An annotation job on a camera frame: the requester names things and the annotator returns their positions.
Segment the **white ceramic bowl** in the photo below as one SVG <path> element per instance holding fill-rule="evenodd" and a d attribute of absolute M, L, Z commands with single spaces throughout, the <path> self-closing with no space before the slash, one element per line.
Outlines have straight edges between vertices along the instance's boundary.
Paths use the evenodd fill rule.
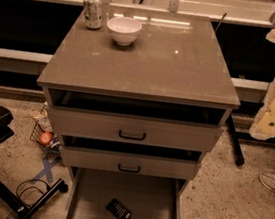
<path fill-rule="evenodd" d="M 138 39 L 142 23 L 134 18 L 119 16 L 111 18 L 106 26 L 113 41 L 121 46 L 128 46 Z"/>

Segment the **red apple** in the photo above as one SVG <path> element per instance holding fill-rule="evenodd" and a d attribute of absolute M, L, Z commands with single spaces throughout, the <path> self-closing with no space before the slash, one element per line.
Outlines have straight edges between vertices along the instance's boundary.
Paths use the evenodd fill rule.
<path fill-rule="evenodd" d="M 39 136 L 39 143 L 43 146 L 48 146 L 51 140 L 53 140 L 53 134 L 51 132 L 43 132 Z"/>

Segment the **snack bag in basket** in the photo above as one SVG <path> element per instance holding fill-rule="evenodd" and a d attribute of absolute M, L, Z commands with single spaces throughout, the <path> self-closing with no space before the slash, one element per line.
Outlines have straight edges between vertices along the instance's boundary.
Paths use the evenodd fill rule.
<path fill-rule="evenodd" d="M 51 122 L 47 114 L 47 108 L 48 103 L 45 102 L 42 106 L 42 109 L 39 112 L 35 113 L 32 118 L 40 126 L 41 130 L 43 130 L 44 132 L 53 132 Z"/>

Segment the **silver soda can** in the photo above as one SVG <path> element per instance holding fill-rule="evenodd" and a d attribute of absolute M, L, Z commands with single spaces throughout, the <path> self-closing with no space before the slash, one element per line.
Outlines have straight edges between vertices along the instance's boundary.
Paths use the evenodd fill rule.
<path fill-rule="evenodd" d="M 100 0 L 83 0 L 85 25 L 90 30 L 100 29 L 102 23 L 102 3 Z"/>

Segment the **grey drawer cabinet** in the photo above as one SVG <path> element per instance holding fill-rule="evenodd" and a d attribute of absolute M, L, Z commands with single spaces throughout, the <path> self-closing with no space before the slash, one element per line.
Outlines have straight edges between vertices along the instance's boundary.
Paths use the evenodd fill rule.
<path fill-rule="evenodd" d="M 240 100 L 209 19 L 121 6 L 105 6 L 103 12 L 106 19 L 128 16 L 140 21 L 138 39 L 120 47 L 105 27 L 89 31 L 81 19 L 77 20 L 37 80 L 48 108 L 223 129 Z M 208 153 L 58 137 L 60 147 L 172 158 L 199 165 Z"/>

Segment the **open bottom drawer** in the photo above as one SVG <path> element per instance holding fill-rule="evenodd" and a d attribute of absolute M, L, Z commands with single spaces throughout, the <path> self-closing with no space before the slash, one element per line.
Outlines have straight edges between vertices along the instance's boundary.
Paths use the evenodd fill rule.
<path fill-rule="evenodd" d="M 78 169 L 66 219 L 116 219 L 106 207 L 116 198 L 130 219 L 177 219 L 179 182 L 175 179 L 95 169 Z"/>

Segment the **black rxbar chocolate bar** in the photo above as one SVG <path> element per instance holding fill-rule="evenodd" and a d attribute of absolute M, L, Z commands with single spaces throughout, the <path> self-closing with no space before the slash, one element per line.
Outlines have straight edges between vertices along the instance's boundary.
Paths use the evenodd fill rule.
<path fill-rule="evenodd" d="M 107 204 L 106 209 L 116 217 L 116 219 L 130 219 L 132 213 L 119 200 L 114 198 Z"/>

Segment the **black table leg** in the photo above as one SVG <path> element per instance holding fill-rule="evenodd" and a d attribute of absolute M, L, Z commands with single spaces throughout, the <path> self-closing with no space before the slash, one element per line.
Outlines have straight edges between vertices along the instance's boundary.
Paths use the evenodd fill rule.
<path fill-rule="evenodd" d="M 231 116 L 227 118 L 227 126 L 228 126 L 228 132 L 231 136 L 231 141 L 233 144 L 233 151 L 234 151 L 234 158 L 235 158 L 235 164 L 237 166 L 242 166 L 245 163 L 245 160 L 243 158 L 243 153 L 241 150 L 241 145 L 238 141 L 237 132 L 235 129 L 234 121 Z"/>

